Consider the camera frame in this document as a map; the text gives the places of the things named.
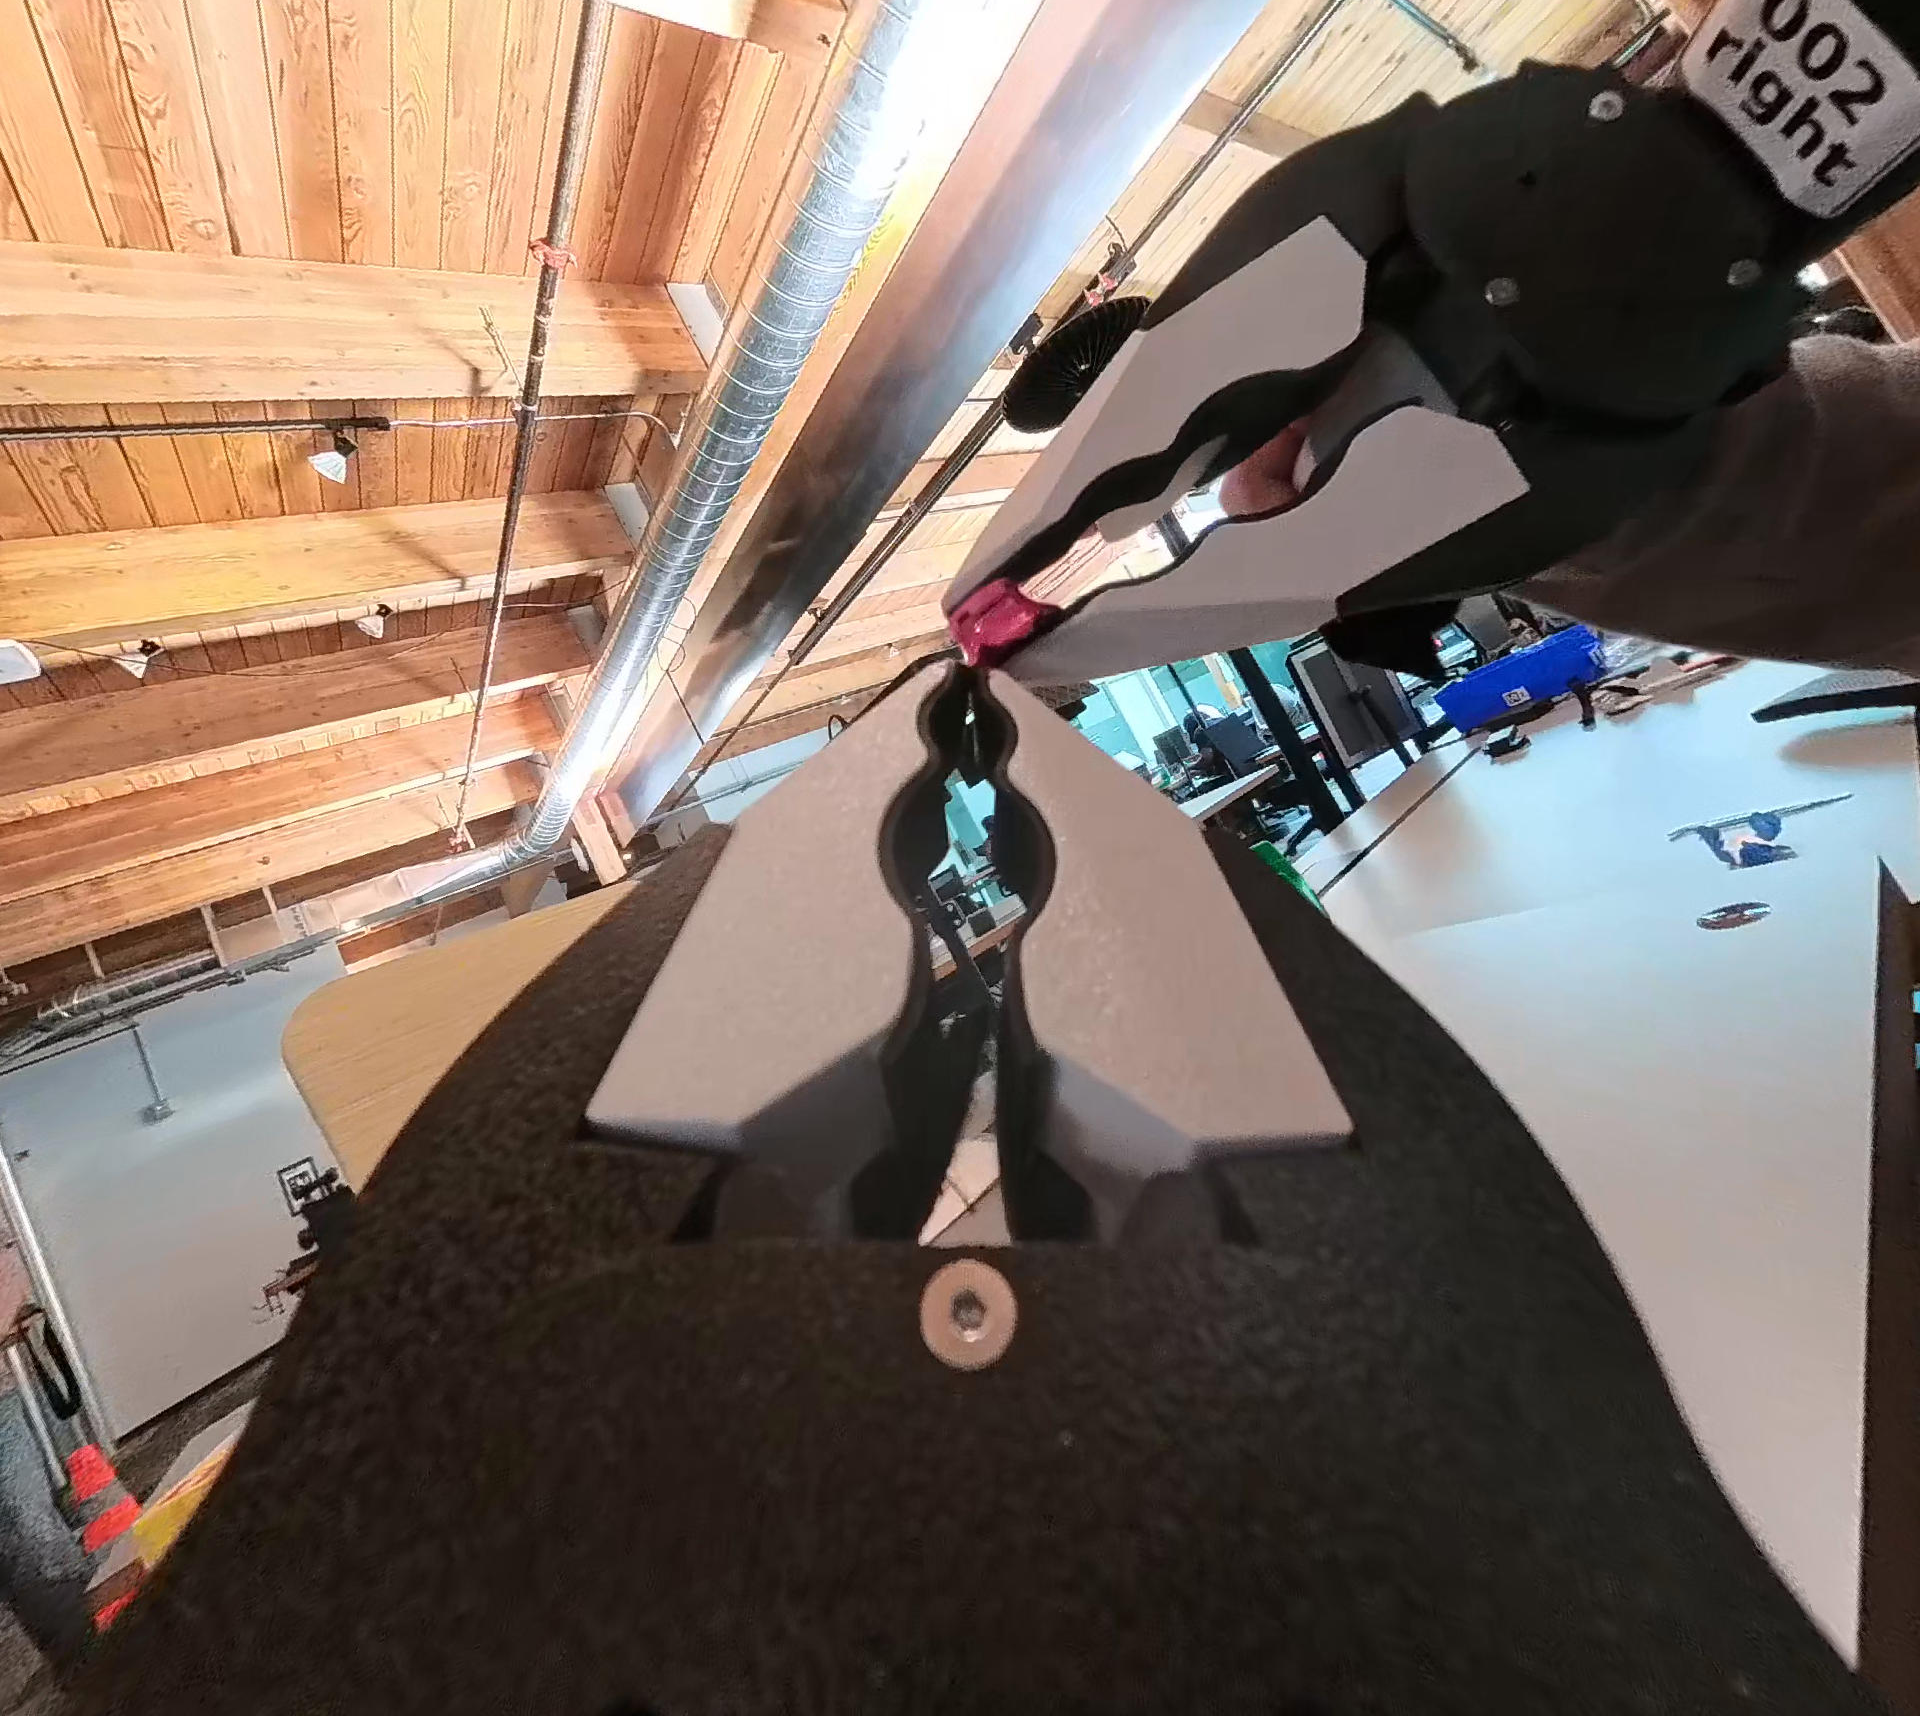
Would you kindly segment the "person's right hand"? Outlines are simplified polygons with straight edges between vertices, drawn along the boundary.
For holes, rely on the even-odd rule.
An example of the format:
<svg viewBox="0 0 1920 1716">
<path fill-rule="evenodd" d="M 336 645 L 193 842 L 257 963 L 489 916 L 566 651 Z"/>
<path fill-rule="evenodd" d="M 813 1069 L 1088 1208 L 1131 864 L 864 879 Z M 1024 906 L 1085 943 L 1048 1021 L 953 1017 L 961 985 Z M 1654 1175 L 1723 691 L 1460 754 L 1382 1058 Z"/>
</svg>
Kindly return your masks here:
<svg viewBox="0 0 1920 1716">
<path fill-rule="evenodd" d="M 1222 517 L 1248 524 L 1281 512 L 1303 497 L 1312 468 L 1310 428 L 1297 419 L 1222 476 Z"/>
</svg>

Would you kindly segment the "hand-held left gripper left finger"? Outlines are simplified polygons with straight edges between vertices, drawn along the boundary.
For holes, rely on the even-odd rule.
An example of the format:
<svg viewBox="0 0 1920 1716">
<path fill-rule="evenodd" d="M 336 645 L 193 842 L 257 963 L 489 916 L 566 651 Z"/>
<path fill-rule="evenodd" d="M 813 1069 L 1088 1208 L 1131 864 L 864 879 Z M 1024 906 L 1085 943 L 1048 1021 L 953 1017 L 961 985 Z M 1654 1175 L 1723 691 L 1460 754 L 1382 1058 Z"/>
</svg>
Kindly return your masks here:
<svg viewBox="0 0 1920 1716">
<path fill-rule="evenodd" d="M 717 1164 L 712 1234 L 916 1243 L 974 1089 L 974 973 L 933 973 L 963 670 L 934 661 L 736 817 L 583 1131 Z"/>
</svg>

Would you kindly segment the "person's right forearm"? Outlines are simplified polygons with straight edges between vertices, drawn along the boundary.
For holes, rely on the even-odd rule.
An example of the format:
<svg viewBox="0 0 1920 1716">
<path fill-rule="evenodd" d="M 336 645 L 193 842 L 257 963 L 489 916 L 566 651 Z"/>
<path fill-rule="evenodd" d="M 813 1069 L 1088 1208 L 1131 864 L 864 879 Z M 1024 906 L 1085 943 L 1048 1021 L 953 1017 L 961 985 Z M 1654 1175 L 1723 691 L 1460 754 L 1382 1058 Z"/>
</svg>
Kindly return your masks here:
<svg viewBox="0 0 1920 1716">
<path fill-rule="evenodd" d="M 1809 336 L 1705 464 L 1516 588 L 1677 647 L 1918 675 L 1918 345 Z"/>
</svg>

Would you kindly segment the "wooden table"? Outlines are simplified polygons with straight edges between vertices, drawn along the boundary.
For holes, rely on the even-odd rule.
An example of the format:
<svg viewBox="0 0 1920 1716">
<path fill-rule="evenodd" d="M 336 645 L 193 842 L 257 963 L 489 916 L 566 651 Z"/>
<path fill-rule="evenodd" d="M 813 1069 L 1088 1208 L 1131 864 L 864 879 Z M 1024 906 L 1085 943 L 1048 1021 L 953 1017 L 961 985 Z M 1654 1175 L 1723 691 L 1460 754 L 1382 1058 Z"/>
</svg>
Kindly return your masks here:
<svg viewBox="0 0 1920 1716">
<path fill-rule="evenodd" d="M 468 1046 L 633 890 L 636 882 L 489 913 L 350 969 L 295 1009 L 280 1059 L 346 1185 L 370 1183 Z"/>
</svg>

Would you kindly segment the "blue and white object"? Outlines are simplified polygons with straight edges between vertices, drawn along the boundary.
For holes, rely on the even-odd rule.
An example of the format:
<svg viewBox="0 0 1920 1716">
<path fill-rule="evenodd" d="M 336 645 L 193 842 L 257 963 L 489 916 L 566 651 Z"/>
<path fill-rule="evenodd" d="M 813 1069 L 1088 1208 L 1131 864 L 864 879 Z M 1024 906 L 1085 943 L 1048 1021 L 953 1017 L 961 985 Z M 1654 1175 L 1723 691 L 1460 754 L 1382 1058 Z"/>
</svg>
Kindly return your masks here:
<svg viewBox="0 0 1920 1716">
<path fill-rule="evenodd" d="M 1723 869 L 1764 869 L 1786 864 L 1801 858 L 1794 842 L 1786 840 L 1788 823 L 1831 811 L 1849 799 L 1852 794 L 1843 792 L 1687 823 L 1669 833 L 1669 844 L 1698 842 Z"/>
</svg>

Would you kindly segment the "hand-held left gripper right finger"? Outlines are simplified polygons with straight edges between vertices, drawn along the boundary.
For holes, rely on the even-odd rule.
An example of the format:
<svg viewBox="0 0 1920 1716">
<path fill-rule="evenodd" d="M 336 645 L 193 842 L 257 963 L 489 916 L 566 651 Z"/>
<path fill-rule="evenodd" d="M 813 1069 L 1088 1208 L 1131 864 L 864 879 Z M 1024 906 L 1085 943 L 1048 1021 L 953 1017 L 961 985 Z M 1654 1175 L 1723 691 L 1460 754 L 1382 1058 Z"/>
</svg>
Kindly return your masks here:
<svg viewBox="0 0 1920 1716">
<path fill-rule="evenodd" d="M 1356 1133 L 1207 830 L 1004 673 L 973 677 L 1015 888 L 999 1006 L 1001 1213 L 1016 1244 L 1212 1216 L 1225 1164 Z"/>
</svg>

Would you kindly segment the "black round ceiling fan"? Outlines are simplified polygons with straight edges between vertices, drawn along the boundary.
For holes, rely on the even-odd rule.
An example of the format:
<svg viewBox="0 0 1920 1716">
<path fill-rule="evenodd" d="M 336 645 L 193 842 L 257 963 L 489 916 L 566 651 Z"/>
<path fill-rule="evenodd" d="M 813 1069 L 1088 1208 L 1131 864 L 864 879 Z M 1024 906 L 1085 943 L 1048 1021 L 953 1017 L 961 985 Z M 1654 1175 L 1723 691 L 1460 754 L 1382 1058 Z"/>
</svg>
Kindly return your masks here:
<svg viewBox="0 0 1920 1716">
<path fill-rule="evenodd" d="M 1001 419 L 1022 434 L 1059 430 L 1152 309 L 1147 294 L 1108 296 L 1055 326 L 1005 385 Z"/>
</svg>

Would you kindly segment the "black computer monitor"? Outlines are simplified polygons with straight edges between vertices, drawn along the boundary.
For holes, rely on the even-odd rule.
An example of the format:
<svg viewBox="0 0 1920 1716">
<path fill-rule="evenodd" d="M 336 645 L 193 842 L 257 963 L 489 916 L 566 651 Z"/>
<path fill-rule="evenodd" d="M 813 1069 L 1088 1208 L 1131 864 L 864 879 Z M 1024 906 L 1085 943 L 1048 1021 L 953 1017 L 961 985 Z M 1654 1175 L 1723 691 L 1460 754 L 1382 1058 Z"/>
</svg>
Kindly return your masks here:
<svg viewBox="0 0 1920 1716">
<path fill-rule="evenodd" d="M 1410 769 L 1427 752 L 1427 721 L 1398 673 L 1347 661 L 1318 633 L 1289 647 L 1287 667 L 1339 769 L 1384 754 Z"/>
</svg>

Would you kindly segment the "blue plastic bin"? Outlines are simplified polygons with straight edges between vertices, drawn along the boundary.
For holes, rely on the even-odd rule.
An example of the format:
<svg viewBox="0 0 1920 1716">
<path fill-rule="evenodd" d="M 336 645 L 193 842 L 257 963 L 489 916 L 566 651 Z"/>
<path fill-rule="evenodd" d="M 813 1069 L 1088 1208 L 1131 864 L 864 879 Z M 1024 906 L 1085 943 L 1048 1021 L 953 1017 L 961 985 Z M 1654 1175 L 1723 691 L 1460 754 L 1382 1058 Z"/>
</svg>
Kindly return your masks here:
<svg viewBox="0 0 1920 1716">
<path fill-rule="evenodd" d="M 1436 706 L 1457 732 L 1470 735 L 1599 680 L 1604 640 L 1577 624 L 1456 677 L 1436 693 Z"/>
</svg>

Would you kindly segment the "silver spiral air duct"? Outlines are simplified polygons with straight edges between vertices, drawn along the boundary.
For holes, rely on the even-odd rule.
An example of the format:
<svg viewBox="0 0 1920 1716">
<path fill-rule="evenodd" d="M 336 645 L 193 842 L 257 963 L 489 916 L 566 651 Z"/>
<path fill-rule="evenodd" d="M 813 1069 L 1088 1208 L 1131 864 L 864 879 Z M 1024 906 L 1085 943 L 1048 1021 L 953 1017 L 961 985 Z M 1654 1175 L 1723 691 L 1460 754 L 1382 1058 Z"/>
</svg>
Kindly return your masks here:
<svg viewBox="0 0 1920 1716">
<path fill-rule="evenodd" d="M 692 588 L 834 311 L 874 253 L 899 257 L 1042 3 L 852 0 L 774 221 L 526 827 L 348 931 L 411 920 L 553 860 L 683 653 Z"/>
</svg>

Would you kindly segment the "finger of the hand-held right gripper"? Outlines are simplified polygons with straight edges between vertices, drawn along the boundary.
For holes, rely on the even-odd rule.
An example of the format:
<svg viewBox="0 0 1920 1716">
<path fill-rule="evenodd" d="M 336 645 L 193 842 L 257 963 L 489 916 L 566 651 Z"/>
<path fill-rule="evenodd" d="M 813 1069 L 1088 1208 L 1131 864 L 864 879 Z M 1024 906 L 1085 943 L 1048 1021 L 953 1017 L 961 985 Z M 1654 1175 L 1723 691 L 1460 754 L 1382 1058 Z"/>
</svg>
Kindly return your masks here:
<svg viewBox="0 0 1920 1716">
<path fill-rule="evenodd" d="M 1362 428 L 1321 486 L 1212 525 L 1163 572 L 1104 586 L 1013 656 L 1031 687 L 1290 640 L 1337 601 L 1528 489 L 1497 432 L 1407 406 Z"/>
<path fill-rule="evenodd" d="M 1230 385 L 1296 378 L 1362 335 L 1366 257 L 1318 218 L 1220 285 L 1140 326 L 1050 434 L 949 588 L 949 618 L 974 594 L 1033 584 L 1088 534 L 1128 543 L 1191 488 L 1225 437 L 1207 406 Z"/>
</svg>

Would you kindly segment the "grey metal beam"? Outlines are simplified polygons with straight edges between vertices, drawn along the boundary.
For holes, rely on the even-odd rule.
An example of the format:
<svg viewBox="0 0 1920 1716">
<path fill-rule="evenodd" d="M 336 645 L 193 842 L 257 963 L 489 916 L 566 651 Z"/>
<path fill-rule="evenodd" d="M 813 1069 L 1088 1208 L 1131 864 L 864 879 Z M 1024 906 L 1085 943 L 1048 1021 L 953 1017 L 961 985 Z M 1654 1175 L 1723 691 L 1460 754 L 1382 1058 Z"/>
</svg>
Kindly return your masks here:
<svg viewBox="0 0 1920 1716">
<path fill-rule="evenodd" d="M 896 194 L 608 769 L 643 828 L 1268 0 L 1042 0 L 945 173 Z"/>
</svg>

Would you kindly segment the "thin ceiling pipe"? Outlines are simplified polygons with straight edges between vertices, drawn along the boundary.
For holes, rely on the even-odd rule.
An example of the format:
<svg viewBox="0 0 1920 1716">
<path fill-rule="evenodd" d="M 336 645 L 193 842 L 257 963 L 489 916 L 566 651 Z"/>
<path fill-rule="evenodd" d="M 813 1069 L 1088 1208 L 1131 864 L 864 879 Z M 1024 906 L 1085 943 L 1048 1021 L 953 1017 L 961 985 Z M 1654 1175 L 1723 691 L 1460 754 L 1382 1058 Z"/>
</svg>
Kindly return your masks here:
<svg viewBox="0 0 1920 1716">
<path fill-rule="evenodd" d="M 497 539 L 494 588 L 486 610 L 486 637 L 468 719 L 468 754 L 458 774 L 450 844 L 456 854 L 475 852 L 468 807 L 479 773 L 488 696 L 494 687 L 494 665 L 505 626 L 510 584 L 514 577 L 516 534 L 523 517 L 526 486 L 531 474 L 540 434 L 543 376 L 554 336 L 558 294 L 575 265 L 572 231 L 582 207 L 583 172 L 589 159 L 595 109 L 608 70 L 612 40 L 612 0 L 583 0 L 582 24 L 572 51 L 566 97 L 566 120 L 554 164 L 548 226 L 529 242 L 538 265 L 538 283 L 526 348 L 526 366 L 514 401 L 514 464 Z"/>
</svg>

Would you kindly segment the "orange traffic cone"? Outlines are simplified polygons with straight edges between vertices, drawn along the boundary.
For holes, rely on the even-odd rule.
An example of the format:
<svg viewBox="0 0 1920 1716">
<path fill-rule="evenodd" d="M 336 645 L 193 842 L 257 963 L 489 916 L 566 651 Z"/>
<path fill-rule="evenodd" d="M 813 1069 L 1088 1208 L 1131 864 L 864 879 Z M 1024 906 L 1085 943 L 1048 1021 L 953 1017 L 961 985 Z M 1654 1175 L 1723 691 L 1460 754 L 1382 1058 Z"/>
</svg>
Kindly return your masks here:
<svg viewBox="0 0 1920 1716">
<path fill-rule="evenodd" d="M 89 1634 L 100 1634 L 134 1603 L 149 1579 L 149 1560 L 134 1535 L 140 1502 L 95 1443 L 80 1443 L 68 1455 L 64 1473 L 70 1514 L 80 1534 L 83 1555 L 89 1560 L 83 1614 Z"/>
</svg>

